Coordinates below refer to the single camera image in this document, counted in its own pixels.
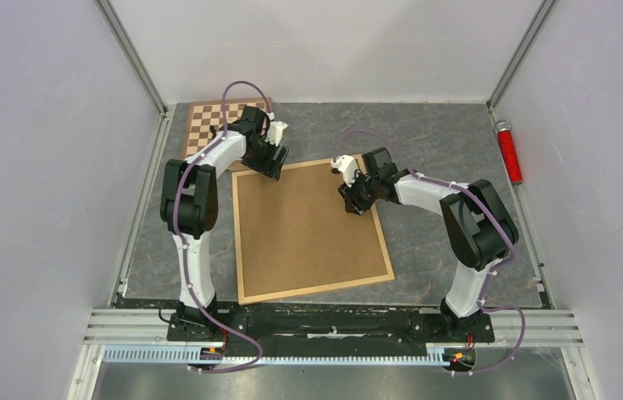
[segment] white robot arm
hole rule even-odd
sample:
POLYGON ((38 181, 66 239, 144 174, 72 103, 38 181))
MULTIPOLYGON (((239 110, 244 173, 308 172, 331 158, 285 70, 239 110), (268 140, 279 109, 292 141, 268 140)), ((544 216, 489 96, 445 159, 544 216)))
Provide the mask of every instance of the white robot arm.
POLYGON ((162 184, 160 217, 167 223, 179 254, 182 286, 179 292, 176 321, 198 325, 206 320, 198 312, 197 302, 210 313, 215 312, 216 292, 211 282, 209 262, 210 231, 218 217, 217 179, 238 158, 243 165, 270 178, 279 180, 288 148, 280 146, 287 125, 272 121, 274 117, 256 107, 246 106, 241 118, 228 125, 227 132, 219 132, 199 153, 186 160, 170 160, 165 166, 162 184), (194 194, 182 194, 178 215, 174 215, 175 199, 184 171, 194 163, 184 188, 194 187, 194 194), (184 240, 175 232, 174 218, 184 240), (187 262, 184 262, 186 250, 187 262))
MULTIPOLYGON (((366 173, 350 156, 340 156, 331 162, 331 170, 343 177, 339 193, 346 202, 346 210, 362 214, 370 209, 375 200, 383 199, 442 215, 451 248, 459 262, 451 290, 442 300, 440 310, 456 325, 479 314, 478 300, 486 275, 507 255, 506 245, 497 230, 487 218, 475 220, 474 214, 480 214, 480 209, 458 190, 420 181, 407 170, 398 171, 384 147, 363 154, 363 161, 366 173)), ((509 239, 517 242, 516 226, 488 181, 457 185, 477 195, 499 221, 509 239)))

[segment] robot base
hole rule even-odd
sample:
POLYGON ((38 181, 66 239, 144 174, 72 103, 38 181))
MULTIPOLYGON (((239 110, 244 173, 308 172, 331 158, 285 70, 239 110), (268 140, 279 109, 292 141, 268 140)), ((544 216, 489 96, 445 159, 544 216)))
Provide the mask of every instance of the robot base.
POLYGON ((496 340, 488 314, 477 311, 459 318, 451 312, 445 299, 441 300, 439 311, 411 315, 412 336, 415 339, 433 343, 466 343, 468 336, 473 335, 474 343, 493 343, 496 340))
MULTIPOLYGON (((171 310, 172 301, 121 298, 117 305, 171 310)), ((449 332, 445 316, 437 308, 427 306, 284 302, 241 306, 237 302, 219 301, 214 315, 221 323, 257 340, 266 357, 424 357, 428 343, 440 346, 455 343, 455 348, 463 348, 468 334, 474 335, 474 343, 496 340, 491 323, 496 317, 481 313, 467 330, 449 332)), ((168 341, 226 342, 228 357, 257 355, 255 347, 235 335, 229 333, 224 340, 222 332, 213 328, 208 331, 213 333, 211 338, 200 339, 204 336, 201 326, 192 327, 189 322, 180 321, 175 312, 169 324, 168 341), (192 330, 183 331, 181 325, 192 330)))
MULTIPOLYGON (((213 298, 206 311, 213 317, 217 316, 216 298, 213 298)), ((212 340, 216 335, 220 335, 218 327, 204 317, 198 308, 187 307, 182 302, 177 303, 177 311, 169 319, 169 342, 212 340)))

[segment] checkered board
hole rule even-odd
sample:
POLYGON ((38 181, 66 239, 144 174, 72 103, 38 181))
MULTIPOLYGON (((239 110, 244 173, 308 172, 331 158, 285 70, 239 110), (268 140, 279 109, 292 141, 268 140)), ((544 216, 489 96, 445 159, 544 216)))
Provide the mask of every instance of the checkered board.
MULTIPOLYGON (((267 99, 272 104, 272 99, 269 97, 267 99)), ((265 110, 265 101, 262 97, 228 100, 226 104, 228 123, 236 121, 245 106, 265 110)), ((214 127, 218 130, 222 125, 221 101, 193 102, 189 107, 189 123, 187 134, 184 135, 183 157, 187 158, 200 152, 213 139, 210 128, 214 127)), ((236 162, 236 165, 232 167, 239 169, 239 166, 240 163, 236 162)))

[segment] white panel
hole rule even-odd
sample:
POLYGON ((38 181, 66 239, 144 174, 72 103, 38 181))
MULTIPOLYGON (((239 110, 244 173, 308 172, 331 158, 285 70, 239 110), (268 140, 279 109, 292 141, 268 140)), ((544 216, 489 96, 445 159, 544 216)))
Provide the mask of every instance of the white panel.
POLYGON ((156 128, 93 2, 0 2, 0 398, 66 396, 156 128))
POLYGON ((623 2, 558 2, 498 113, 557 294, 623 399, 623 2))
POLYGON ((539 3, 113 1, 168 103, 236 79, 287 102, 485 101, 539 3))

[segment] wooden frame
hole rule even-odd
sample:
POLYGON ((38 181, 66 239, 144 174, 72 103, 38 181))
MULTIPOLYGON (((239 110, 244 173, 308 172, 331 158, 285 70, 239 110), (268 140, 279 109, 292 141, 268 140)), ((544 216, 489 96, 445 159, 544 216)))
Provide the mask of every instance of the wooden frame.
MULTIPOLYGON (((358 164, 361 169, 365 169, 363 165, 363 161, 360 156, 354 156, 358 161, 358 164)), ((307 162, 299 162, 295 164, 290 164, 282 167, 282 170, 290 170, 295 168, 303 168, 311 165, 318 165, 326 163, 328 164, 331 161, 330 158, 326 160, 316 160, 316 161, 307 161, 307 162)), ((361 279, 354 279, 350 281, 344 282, 335 282, 329 283, 325 285, 317 285, 311 287, 303 287, 299 289, 285 290, 280 292, 271 292, 266 294, 260 294, 255 296, 246 296, 245 295, 245 280, 243 277, 243 265, 242 265, 242 245, 241 245, 241 230, 240 230, 240 212, 238 207, 238 183, 237 179, 242 176, 252 175, 258 172, 247 170, 234 172, 232 174, 232 193, 233 193, 233 222, 235 227, 235 240, 236 240, 236 270, 237 270, 237 286, 238 286, 238 302, 240 304, 250 304, 250 303, 258 303, 266 300, 274 300, 279 298, 287 298, 290 296, 299 296, 303 294, 312 294, 312 293, 320 293, 329 290, 342 289, 342 288, 353 288, 356 286, 361 286, 369 283, 380 283, 392 281, 395 279, 395 273, 392 269, 392 265, 390 262, 390 256, 387 253, 387 245, 385 243, 385 236, 382 232, 382 227, 380 224, 380 218, 377 215, 376 206, 373 205, 371 207, 371 215, 373 218, 374 225, 376 227, 376 232, 378 236, 379 246, 381 248, 381 253, 383 260, 385 261, 386 273, 384 275, 378 275, 375 277, 365 277, 361 279)))

